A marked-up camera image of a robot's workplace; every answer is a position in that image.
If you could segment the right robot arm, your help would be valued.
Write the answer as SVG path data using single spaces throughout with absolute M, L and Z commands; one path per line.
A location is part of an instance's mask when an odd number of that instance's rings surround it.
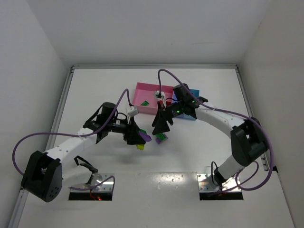
M 214 170 L 211 179 L 215 185 L 221 186 L 269 149 L 264 134 L 258 128 L 257 119 L 253 117 L 242 119 L 201 106 L 208 100 L 200 96 L 194 98 L 185 83 L 175 86 L 173 91 L 177 98 L 175 103 L 168 106 L 160 101 L 157 103 L 158 111 L 152 123 L 154 128 L 152 134 L 169 132 L 173 119 L 186 114 L 214 126 L 227 135 L 231 141 L 232 155 Z

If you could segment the yellow-green lego plate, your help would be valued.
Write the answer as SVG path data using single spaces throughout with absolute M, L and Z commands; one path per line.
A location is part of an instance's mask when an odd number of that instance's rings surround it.
M 138 150 L 144 150 L 144 148 L 145 148 L 145 145 L 144 144 L 137 144 L 136 145 L 136 148 L 138 149 Z

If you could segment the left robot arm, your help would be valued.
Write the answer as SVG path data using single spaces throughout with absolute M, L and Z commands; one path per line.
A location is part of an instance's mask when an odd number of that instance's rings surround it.
M 128 145 L 142 149 L 151 141 L 146 131 L 140 129 L 134 117 L 117 118 L 115 104 L 103 103 L 85 122 L 75 137 L 45 152 L 31 154 L 24 172 L 21 187 L 45 202 L 57 197 L 63 185 L 62 167 L 76 160 L 86 148 L 99 143 L 110 132 L 120 133 Z

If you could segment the green lego brick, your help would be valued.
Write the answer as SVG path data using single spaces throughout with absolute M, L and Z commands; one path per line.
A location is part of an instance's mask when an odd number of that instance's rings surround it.
M 164 141 L 164 140 L 167 139 L 167 136 L 164 133 L 159 133 L 159 134 L 156 135 L 156 139 L 159 140 L 159 141 Z
M 144 101 L 143 103 L 141 103 L 141 106 L 149 106 L 149 102 L 148 101 Z

